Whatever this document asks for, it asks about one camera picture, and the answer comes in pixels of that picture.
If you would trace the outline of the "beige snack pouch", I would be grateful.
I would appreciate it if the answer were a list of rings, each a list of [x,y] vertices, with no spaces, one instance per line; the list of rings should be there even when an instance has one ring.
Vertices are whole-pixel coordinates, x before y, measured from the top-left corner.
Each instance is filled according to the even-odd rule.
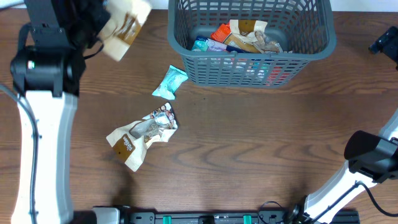
[[[260,20],[231,19],[229,21],[231,33],[243,44],[253,46],[259,53],[287,53],[276,39],[266,35],[266,27],[267,22]]]
[[[170,103],[166,103],[139,121],[115,129],[106,140],[117,157],[132,171],[143,164],[155,142],[168,142],[178,129]]]
[[[152,10],[146,0],[109,0],[105,9],[110,19],[99,32],[103,52],[120,61],[128,51]]]

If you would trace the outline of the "teal snack packet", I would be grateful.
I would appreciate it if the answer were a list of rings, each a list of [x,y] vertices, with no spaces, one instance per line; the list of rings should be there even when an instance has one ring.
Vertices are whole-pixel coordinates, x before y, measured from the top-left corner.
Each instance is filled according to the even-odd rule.
[[[166,100],[175,99],[175,91],[188,80],[187,73],[171,65],[159,86],[152,92],[152,96],[159,96]]]

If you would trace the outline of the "multicolour tissue pack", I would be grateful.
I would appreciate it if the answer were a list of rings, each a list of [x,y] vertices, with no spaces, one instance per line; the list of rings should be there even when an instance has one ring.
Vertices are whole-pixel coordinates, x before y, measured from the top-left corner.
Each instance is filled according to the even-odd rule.
[[[209,39],[204,36],[197,36],[196,40],[193,43],[192,52],[237,52],[237,53],[250,53],[248,51],[242,50],[235,46],[229,46],[226,44],[222,44],[215,40]],[[211,58],[210,63],[211,66],[215,66],[221,63],[222,58]],[[235,58],[226,58],[223,59],[223,65],[225,68],[232,68],[234,65]],[[239,58],[238,61],[235,63],[236,69],[244,69],[246,65],[246,59]],[[259,68],[259,62],[250,63],[250,66],[247,67],[247,72],[255,72]],[[263,65],[259,69],[259,74],[257,76],[263,77],[265,72],[268,72],[270,69],[270,65]]]

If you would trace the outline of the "orange cracker sleeve package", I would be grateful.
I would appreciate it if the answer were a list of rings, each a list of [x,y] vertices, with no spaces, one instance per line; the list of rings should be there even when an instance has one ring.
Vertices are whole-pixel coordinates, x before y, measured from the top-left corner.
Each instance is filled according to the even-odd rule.
[[[217,30],[215,30],[210,35],[210,38],[222,44],[235,46],[242,50],[250,52],[250,53],[231,52],[230,58],[236,59],[234,61],[234,65],[232,66],[232,68],[225,68],[223,65],[223,59],[221,60],[220,64],[222,64],[223,68],[221,69],[220,83],[222,85],[280,86],[287,79],[288,76],[283,72],[284,66],[278,65],[277,60],[271,58],[272,56],[276,56],[279,53],[262,54],[259,53],[253,46],[249,44],[243,44],[231,33],[231,30],[229,28],[229,22],[221,24],[219,28],[217,28]],[[238,61],[239,58],[246,59],[245,61],[246,65],[244,69],[236,69],[235,67],[235,63]],[[250,63],[253,62],[259,62],[260,63],[259,68],[255,72],[249,73],[247,72],[248,70],[247,67],[250,66]],[[265,72],[263,77],[257,76],[257,74],[259,74],[259,69],[263,65],[270,65],[269,71]]]

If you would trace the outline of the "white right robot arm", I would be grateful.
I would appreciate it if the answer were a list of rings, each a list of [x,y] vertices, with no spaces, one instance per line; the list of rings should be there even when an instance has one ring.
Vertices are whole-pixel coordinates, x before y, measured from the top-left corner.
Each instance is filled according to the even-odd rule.
[[[384,215],[370,188],[397,178],[397,113],[374,135],[356,131],[349,139],[341,168],[316,192],[304,198],[291,213],[294,223],[331,223],[336,214],[362,192]]]

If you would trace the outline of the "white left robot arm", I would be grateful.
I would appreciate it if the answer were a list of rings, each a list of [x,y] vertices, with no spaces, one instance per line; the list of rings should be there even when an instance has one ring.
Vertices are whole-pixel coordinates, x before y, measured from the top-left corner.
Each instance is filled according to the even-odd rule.
[[[21,118],[21,169],[12,223],[70,223],[70,138],[85,51],[109,21],[102,1],[26,1],[30,21],[10,64]]]

